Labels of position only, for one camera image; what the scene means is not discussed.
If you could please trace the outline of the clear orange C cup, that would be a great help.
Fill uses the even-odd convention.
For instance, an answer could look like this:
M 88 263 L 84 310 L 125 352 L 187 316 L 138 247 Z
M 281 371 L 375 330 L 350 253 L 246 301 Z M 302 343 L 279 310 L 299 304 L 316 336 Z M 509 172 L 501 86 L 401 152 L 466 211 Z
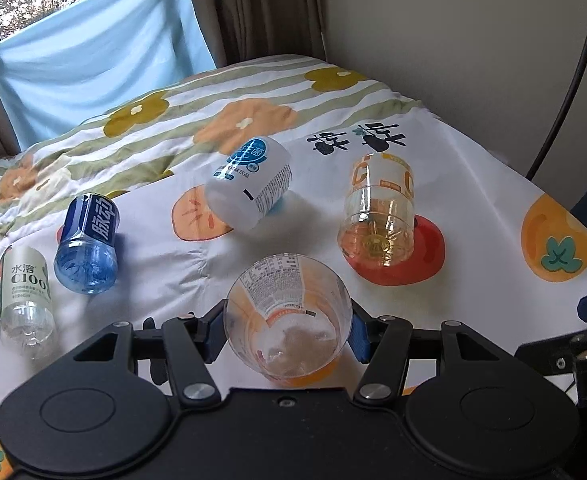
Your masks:
M 389 268 L 414 252 L 414 179 L 405 160 L 369 153 L 351 172 L 337 242 L 346 259 L 366 269 Z

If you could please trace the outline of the blue plastic cup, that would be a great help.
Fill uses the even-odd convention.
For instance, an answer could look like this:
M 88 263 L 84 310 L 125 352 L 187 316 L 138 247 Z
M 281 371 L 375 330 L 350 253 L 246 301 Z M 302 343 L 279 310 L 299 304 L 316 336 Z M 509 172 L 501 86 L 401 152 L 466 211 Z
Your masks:
M 67 209 L 54 259 L 56 278 L 72 292 L 98 295 L 115 284 L 119 211 L 100 194 L 76 197 Z

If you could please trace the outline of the clear green C100 cup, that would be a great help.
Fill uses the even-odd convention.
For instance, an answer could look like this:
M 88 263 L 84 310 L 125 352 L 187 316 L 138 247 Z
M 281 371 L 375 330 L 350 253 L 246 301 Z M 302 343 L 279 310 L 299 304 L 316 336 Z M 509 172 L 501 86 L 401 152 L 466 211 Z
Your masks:
M 55 338 L 55 321 L 43 255 L 29 246 L 9 247 L 2 258 L 0 335 L 21 356 L 46 356 Z

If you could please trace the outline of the white blue label cup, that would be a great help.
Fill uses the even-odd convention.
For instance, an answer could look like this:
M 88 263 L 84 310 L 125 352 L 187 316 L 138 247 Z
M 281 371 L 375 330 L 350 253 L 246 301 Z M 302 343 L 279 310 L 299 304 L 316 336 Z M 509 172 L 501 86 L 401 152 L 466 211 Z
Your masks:
M 291 160 L 286 148 L 267 136 L 248 140 L 206 182 L 207 205 L 232 229 L 252 230 L 288 191 Z

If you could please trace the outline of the white persimmon print cloth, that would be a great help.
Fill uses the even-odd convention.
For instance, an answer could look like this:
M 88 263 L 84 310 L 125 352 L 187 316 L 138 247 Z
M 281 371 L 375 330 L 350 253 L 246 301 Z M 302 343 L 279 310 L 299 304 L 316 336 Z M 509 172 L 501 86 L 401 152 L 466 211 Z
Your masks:
M 197 155 L 192 170 L 121 194 L 117 279 L 98 295 L 56 278 L 69 205 L 3 240 L 0 288 L 9 247 L 45 258 L 56 330 L 36 360 L 0 335 L 0 479 L 587 479 L 587 402 L 573 375 L 515 357 L 587 330 L 587 229 L 426 110 L 389 120 L 404 145 L 372 122 L 341 150 L 267 136 L 292 156 L 292 183 L 250 231 L 205 198 L 231 154 Z M 379 270 L 337 242 L 352 169 L 369 153 L 403 158 L 414 179 L 413 255 Z M 207 364 L 222 401 L 180 404 L 162 324 L 201 318 L 255 262 L 284 252 L 324 263 L 374 318 L 413 325 L 399 399 L 354 402 L 366 365 L 348 339 L 330 375 L 304 387 L 270 382 L 226 339 Z

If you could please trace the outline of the floral striped bed quilt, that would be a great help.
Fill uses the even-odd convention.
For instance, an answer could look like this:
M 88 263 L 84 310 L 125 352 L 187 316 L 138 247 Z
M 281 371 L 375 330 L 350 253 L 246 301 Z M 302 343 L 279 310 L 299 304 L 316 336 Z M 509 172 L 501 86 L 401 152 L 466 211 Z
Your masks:
M 50 226 L 73 197 L 109 198 L 232 154 L 254 136 L 344 147 L 375 124 L 402 146 L 390 117 L 423 104 L 354 70 L 278 55 L 210 70 L 144 94 L 58 136 L 0 158 L 0 245 Z

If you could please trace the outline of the light blue window cloth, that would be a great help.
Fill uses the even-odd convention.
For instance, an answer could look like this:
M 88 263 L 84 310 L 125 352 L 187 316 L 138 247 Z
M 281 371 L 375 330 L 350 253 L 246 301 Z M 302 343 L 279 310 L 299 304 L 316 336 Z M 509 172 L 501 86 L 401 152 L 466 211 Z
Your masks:
M 81 0 L 0 41 L 21 148 L 213 68 L 192 0 Z

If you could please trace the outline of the brown right curtain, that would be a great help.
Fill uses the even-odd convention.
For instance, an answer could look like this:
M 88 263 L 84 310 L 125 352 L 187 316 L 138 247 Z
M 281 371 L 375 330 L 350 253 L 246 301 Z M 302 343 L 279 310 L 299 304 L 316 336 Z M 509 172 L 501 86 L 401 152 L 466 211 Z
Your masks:
M 326 58 L 319 0 L 192 0 L 216 66 L 265 56 Z

